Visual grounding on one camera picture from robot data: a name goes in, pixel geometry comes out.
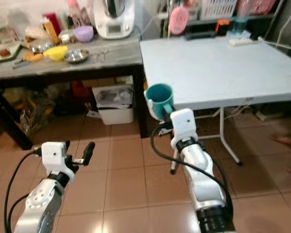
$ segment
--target white folding table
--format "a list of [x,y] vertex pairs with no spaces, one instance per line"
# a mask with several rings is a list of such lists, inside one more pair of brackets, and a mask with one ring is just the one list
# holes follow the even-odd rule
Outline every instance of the white folding table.
[[241,161],[224,138],[224,108],[291,100],[291,58],[264,42],[231,47],[236,36],[156,39],[140,43],[149,86],[173,88],[176,109],[219,108],[220,137],[235,161]]

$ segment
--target wall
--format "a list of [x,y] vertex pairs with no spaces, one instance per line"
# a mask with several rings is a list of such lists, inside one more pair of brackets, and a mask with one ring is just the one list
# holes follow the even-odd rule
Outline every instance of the wall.
[[[78,0],[80,7],[86,6],[89,0]],[[135,24],[142,30],[155,15],[160,0],[135,0]],[[37,24],[40,16],[46,12],[65,10],[68,13],[66,0],[0,0],[0,13],[7,14],[9,9],[19,8],[28,14],[33,24]],[[155,22],[145,32],[143,38],[159,36],[159,23]]]

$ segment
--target red container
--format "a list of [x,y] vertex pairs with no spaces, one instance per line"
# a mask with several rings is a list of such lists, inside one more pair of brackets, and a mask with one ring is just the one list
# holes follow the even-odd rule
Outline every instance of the red container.
[[46,13],[46,14],[43,14],[43,16],[50,20],[50,22],[53,24],[53,27],[54,27],[56,34],[59,35],[59,33],[62,30],[60,29],[56,14],[55,13]]
[[[239,7],[242,5],[244,0],[238,0],[236,9],[238,11]],[[274,6],[276,0],[251,0],[251,10],[250,15],[267,15],[272,7]]]

